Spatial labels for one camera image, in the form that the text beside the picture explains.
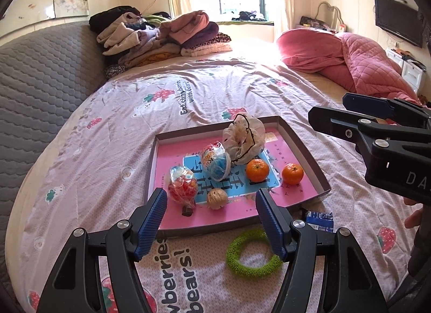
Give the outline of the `person's right hand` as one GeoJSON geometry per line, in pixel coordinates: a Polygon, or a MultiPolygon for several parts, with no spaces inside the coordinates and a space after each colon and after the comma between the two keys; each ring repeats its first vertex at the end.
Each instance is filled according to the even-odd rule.
{"type": "MultiPolygon", "coordinates": [[[[417,201],[411,200],[409,198],[404,198],[403,201],[404,201],[404,204],[406,206],[409,206],[409,207],[413,207],[416,204],[418,204],[417,201]]],[[[420,224],[422,222],[422,213],[423,213],[423,208],[417,209],[416,211],[414,211],[410,216],[408,216],[405,219],[404,226],[407,229],[412,229],[412,228],[420,226],[420,224]]]]}

